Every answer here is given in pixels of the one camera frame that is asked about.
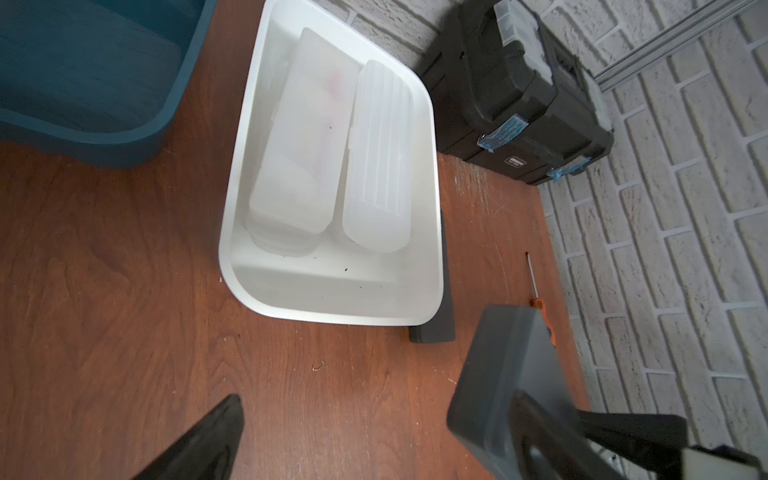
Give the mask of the black pencil case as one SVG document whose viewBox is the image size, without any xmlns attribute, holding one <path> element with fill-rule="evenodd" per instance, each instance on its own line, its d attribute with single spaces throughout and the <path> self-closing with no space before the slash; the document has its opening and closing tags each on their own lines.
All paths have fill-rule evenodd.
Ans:
<svg viewBox="0 0 768 480">
<path fill-rule="evenodd" d="M 508 424 L 515 390 L 580 432 L 562 366 L 540 313 L 485 307 L 447 412 L 447 426 L 496 479 L 521 477 Z"/>
</svg>

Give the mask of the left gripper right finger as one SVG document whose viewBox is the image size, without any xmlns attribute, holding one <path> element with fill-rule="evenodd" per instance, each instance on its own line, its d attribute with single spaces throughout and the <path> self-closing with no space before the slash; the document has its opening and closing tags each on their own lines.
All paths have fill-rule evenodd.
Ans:
<svg viewBox="0 0 768 480">
<path fill-rule="evenodd" d="M 512 393 L 508 426 L 523 479 L 622 479 L 582 436 L 522 390 Z"/>
</svg>

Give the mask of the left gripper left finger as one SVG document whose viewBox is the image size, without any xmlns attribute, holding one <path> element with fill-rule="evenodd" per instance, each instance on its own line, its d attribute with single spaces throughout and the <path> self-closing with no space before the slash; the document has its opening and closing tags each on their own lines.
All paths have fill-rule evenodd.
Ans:
<svg viewBox="0 0 768 480">
<path fill-rule="evenodd" d="M 229 479 L 244 424 L 241 397 L 230 394 L 134 479 Z"/>
</svg>

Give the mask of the black plastic toolbox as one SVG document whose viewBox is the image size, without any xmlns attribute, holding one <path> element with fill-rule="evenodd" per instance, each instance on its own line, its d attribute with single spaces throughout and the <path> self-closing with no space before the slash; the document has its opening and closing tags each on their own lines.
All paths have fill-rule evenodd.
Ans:
<svg viewBox="0 0 768 480">
<path fill-rule="evenodd" d="M 528 185 L 582 173 L 614 128 L 591 72 L 521 1 L 465 1 L 416 68 L 439 152 Z"/>
</svg>

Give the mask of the white storage bin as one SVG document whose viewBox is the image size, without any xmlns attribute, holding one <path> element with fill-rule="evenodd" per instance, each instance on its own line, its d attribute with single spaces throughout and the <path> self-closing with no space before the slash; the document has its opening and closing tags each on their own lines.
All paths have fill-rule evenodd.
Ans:
<svg viewBox="0 0 768 480">
<path fill-rule="evenodd" d="M 362 63 L 398 74 L 414 100 L 412 237 L 401 251 L 365 252 L 321 234 L 310 253 L 289 257 L 256 245 L 246 230 L 248 198 L 267 145 L 274 99 L 285 85 L 286 55 L 309 28 Z M 289 320 L 366 326 L 417 326 L 443 298 L 443 240 L 434 113 L 416 74 L 311 1 L 268 1 L 248 73 L 219 241 L 225 283 L 249 309 Z"/>
</svg>

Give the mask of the ribbed translucent pencil case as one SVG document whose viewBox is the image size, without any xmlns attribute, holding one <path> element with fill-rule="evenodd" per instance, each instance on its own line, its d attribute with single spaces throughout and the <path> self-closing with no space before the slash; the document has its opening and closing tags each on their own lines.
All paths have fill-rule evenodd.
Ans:
<svg viewBox="0 0 768 480">
<path fill-rule="evenodd" d="M 393 253 L 411 238 L 411 90 L 377 61 L 357 82 L 348 138 L 342 229 L 367 250 Z"/>
</svg>

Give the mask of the teal storage bin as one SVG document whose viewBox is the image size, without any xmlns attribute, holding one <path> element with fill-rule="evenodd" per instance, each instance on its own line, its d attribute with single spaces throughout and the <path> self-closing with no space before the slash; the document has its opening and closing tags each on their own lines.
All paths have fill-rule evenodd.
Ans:
<svg viewBox="0 0 768 480">
<path fill-rule="evenodd" d="M 150 161 L 215 8 L 215 0 L 2 2 L 2 141 L 104 168 Z"/>
</svg>

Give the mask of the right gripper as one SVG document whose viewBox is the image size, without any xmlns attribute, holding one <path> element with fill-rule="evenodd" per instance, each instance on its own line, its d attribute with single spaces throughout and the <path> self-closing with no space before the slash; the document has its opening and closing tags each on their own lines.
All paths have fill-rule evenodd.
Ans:
<svg viewBox="0 0 768 480">
<path fill-rule="evenodd" d="M 687 420 L 672 414 L 578 412 L 585 437 L 658 479 L 765 479 L 754 455 L 689 442 Z"/>
</svg>

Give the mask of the orange handled screwdriver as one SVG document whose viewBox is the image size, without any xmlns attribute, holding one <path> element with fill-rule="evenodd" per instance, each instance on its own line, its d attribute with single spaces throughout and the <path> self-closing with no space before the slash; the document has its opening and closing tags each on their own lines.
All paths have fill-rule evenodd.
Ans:
<svg viewBox="0 0 768 480">
<path fill-rule="evenodd" d="M 548 333 L 549 333 L 549 336 L 550 336 L 551 344 L 554 347 L 556 347 L 557 346 L 557 342 L 556 342 L 555 330 L 554 330 L 553 324 L 552 324 L 552 322 L 551 322 L 551 320 L 550 320 L 550 318 L 548 316 L 546 303 L 541 298 L 541 296 L 539 295 L 539 290 L 538 290 L 538 286 L 537 286 L 537 283 L 536 283 L 536 277 L 535 277 L 535 272 L 534 272 L 534 268 L 533 268 L 532 257 L 531 257 L 529 252 L 526 253 L 526 261 L 527 261 L 527 264 L 528 264 L 529 276 L 530 276 L 531 285 L 532 285 L 532 289 L 533 289 L 533 298 L 530 301 L 530 306 L 535 308 L 535 309 L 538 309 L 540 311 L 542 319 L 543 319 L 543 321 L 544 321 L 544 323 L 545 323 L 545 325 L 546 325 L 546 327 L 548 329 Z"/>
</svg>

